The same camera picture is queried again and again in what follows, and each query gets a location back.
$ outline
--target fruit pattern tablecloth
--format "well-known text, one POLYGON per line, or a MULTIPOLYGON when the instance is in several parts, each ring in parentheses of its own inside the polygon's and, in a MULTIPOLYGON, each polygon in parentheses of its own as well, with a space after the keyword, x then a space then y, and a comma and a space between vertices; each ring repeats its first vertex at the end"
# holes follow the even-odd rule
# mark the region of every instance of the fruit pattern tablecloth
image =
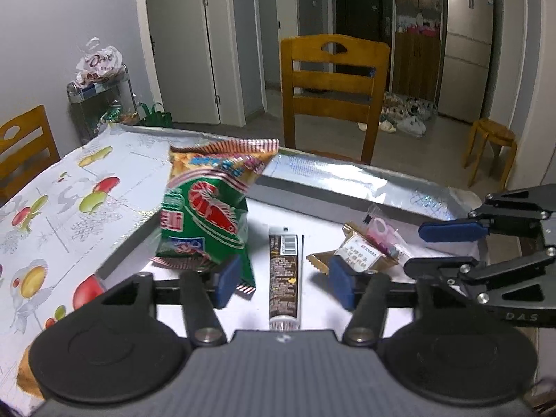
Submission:
POLYGON ((102 291, 95 271, 160 206, 169 140, 108 126, 0 208, 0 399, 22 413, 40 403, 16 385, 25 348, 102 291))

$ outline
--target green shopping bag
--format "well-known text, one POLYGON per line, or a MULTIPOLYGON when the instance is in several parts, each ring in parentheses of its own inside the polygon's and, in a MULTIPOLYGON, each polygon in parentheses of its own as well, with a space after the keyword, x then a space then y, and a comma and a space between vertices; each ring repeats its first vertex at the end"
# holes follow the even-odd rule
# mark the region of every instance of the green shopping bag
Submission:
POLYGON ((143 111, 145 111, 145 117, 141 119, 137 125, 173 128, 172 115, 170 114, 169 111, 164 111, 164 107, 162 107, 162 103, 158 101, 155 102, 155 104, 152 105, 150 111, 146 104, 140 103, 140 105, 141 108, 143 108, 143 111), (160 105, 162 107, 162 111, 157 111, 156 105, 160 105))

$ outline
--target snack bag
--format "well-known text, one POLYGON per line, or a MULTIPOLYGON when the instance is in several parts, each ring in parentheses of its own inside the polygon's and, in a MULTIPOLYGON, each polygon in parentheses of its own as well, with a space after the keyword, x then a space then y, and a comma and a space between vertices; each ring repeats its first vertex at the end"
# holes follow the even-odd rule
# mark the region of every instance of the snack bag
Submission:
POLYGON ((162 236, 153 261, 169 268, 202 270, 240 254, 238 289, 254 292, 245 194, 277 152, 277 139, 171 147, 172 171, 160 210, 162 236))

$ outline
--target wooden stool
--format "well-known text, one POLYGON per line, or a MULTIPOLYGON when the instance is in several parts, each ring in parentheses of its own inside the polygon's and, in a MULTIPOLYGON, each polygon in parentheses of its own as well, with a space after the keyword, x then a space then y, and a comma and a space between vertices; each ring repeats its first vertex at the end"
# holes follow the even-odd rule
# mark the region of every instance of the wooden stool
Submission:
MULTIPOLYGON (((473 122, 471 131, 469 132, 469 143, 467 145, 467 150, 465 151, 465 154, 463 156, 464 168, 466 168, 469 163, 469 157, 471 156, 473 146, 475 145, 475 136, 477 134, 477 131, 479 132, 481 139, 479 142, 479 151, 477 152, 477 158, 475 159, 475 163, 473 164, 473 171, 471 173, 471 177, 469 178, 468 186, 470 187, 475 181, 475 176, 477 175, 477 169, 479 169, 479 162, 481 161, 481 156, 483 155, 483 152, 485 150, 485 145, 487 144, 487 141, 490 141, 491 143, 498 146, 510 148, 508 158, 506 159, 506 165, 504 167, 504 172, 502 173, 502 177, 500 178, 500 191, 503 191, 506 186, 506 180, 508 179, 508 175, 510 174, 512 165, 514 164, 515 153, 518 150, 518 145, 515 143, 515 134, 502 124, 491 121, 490 119, 479 119, 478 121, 473 122)), ((499 155, 500 152, 495 155, 489 175, 492 175, 499 155)))

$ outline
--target barcode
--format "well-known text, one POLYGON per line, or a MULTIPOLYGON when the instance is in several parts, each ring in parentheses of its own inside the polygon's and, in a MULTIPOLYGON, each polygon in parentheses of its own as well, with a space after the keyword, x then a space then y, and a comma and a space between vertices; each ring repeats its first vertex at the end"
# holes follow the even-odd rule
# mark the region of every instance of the barcode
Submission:
POLYGON ((281 256, 297 255, 297 235, 282 235, 281 256))

